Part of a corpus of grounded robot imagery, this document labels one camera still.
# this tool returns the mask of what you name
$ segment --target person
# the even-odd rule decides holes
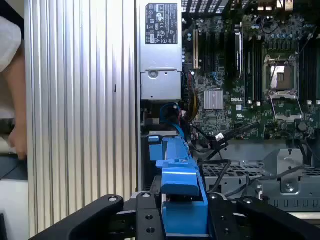
[[[20,160],[27,157],[26,67],[23,39],[23,18],[5,0],[0,0],[0,73],[10,90],[15,114],[15,127],[8,140]]]

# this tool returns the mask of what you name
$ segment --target warning label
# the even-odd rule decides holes
[[[145,8],[145,43],[178,44],[178,4],[150,3]]]

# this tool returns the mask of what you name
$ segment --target blue cable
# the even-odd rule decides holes
[[[174,128],[176,128],[177,131],[179,132],[179,134],[181,135],[181,137],[185,138],[184,131],[181,129],[181,127],[180,127],[179,125],[177,125],[177,124],[175,124],[175,123],[173,123],[173,122],[170,122],[170,121],[168,121],[168,120],[166,120],[166,119],[164,118],[162,111],[163,111],[164,108],[169,107],[169,106],[176,106],[178,112],[180,112],[180,107],[179,107],[179,105],[178,105],[177,103],[175,103],[175,102],[170,102],[170,103],[168,103],[168,104],[166,104],[166,105],[163,105],[163,106],[160,108],[160,121],[163,122],[163,123],[169,124],[169,125],[173,126]]]

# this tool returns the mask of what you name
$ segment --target ridged metal panel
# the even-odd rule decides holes
[[[216,89],[213,91],[213,109],[221,110],[224,108],[224,91]]]
[[[213,110],[214,109],[214,91],[204,91],[204,104],[203,109]]]
[[[136,190],[135,1],[26,0],[30,236]]]

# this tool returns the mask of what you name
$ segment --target dell logo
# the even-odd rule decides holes
[[[242,97],[232,97],[231,102],[232,103],[242,103],[244,99]]]

